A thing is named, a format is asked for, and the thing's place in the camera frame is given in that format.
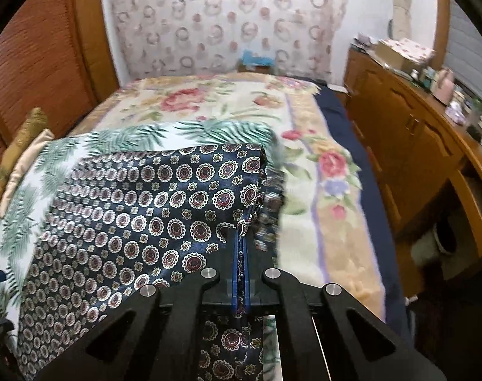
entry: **floral bedspread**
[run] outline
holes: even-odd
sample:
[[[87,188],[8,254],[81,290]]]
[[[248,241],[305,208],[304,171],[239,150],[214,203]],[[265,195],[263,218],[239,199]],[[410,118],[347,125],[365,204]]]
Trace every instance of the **floral bedspread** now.
[[[97,106],[72,134],[186,120],[201,142],[229,138],[229,121],[263,122],[282,144],[275,165],[287,174],[278,266],[301,282],[338,282],[380,319],[385,290],[348,150],[331,138],[316,85],[258,73],[158,77],[130,83]]]

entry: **pillow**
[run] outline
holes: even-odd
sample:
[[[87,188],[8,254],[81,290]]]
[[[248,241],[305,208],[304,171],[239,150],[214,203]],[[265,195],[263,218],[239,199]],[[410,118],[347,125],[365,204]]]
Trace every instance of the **pillow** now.
[[[0,164],[0,202],[5,191],[6,184],[12,173],[14,166],[21,157],[24,150],[28,148],[31,142],[49,127],[47,116],[41,108],[34,108],[28,113],[26,121],[17,131],[12,143],[3,153]]]
[[[54,139],[54,134],[49,129],[44,129],[35,140],[31,142],[26,150],[22,153],[21,157],[13,168],[8,183],[6,184],[5,192],[0,202],[0,218],[5,217],[8,205],[12,200],[13,194],[15,193],[18,184],[20,183],[23,176],[29,170],[34,161],[38,158],[38,155],[42,149]]]

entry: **metal pivot bolt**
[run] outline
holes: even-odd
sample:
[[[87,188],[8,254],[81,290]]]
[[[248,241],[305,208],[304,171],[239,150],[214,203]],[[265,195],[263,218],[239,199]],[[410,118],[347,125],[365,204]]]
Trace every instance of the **metal pivot bolt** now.
[[[140,289],[140,295],[143,297],[152,297],[156,293],[154,285],[144,285]]]
[[[281,276],[281,272],[279,269],[269,268],[269,269],[266,269],[265,275],[270,279],[276,279]]]
[[[326,292],[329,295],[336,296],[341,294],[341,287],[338,284],[327,284]]]
[[[202,271],[200,271],[200,274],[206,279],[211,279],[216,276],[216,269],[204,268]]]

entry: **bed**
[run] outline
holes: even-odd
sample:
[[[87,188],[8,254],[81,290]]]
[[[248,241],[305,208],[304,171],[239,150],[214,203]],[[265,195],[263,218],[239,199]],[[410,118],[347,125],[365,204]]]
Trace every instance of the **bed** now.
[[[232,130],[232,121],[242,127]],[[42,186],[43,198],[27,209],[23,201],[31,196],[20,193],[7,219],[24,225],[29,243],[38,244],[60,187],[57,179],[70,176],[92,151],[105,155],[254,143],[254,131],[265,138],[269,164],[286,174],[278,266],[307,284],[339,282],[409,339],[394,244],[366,154],[332,92],[310,82],[256,73],[135,81],[97,106],[70,137],[44,149],[19,187]],[[33,246],[17,249],[17,262],[10,263],[10,251],[1,250],[3,240],[7,245],[6,223],[0,221],[0,268],[9,264],[10,273],[6,287],[0,286],[0,317],[17,322],[24,278],[28,270],[32,273]],[[11,233],[16,236],[17,230]],[[268,340],[271,334],[274,328],[267,331]],[[277,347],[270,345],[267,351],[272,356],[266,361],[274,367]]]

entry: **cream pillow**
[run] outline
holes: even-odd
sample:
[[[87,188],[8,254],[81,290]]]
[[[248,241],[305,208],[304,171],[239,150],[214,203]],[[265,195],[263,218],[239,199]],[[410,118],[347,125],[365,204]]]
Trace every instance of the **cream pillow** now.
[[[6,184],[3,197],[0,202],[0,218],[3,218],[8,209],[8,205],[12,200],[17,186],[26,172],[29,170],[33,162],[38,158],[38,155],[42,151],[49,141],[54,139],[54,134],[49,129],[44,129],[22,153],[21,157],[17,161],[15,167],[10,174],[8,183]]]

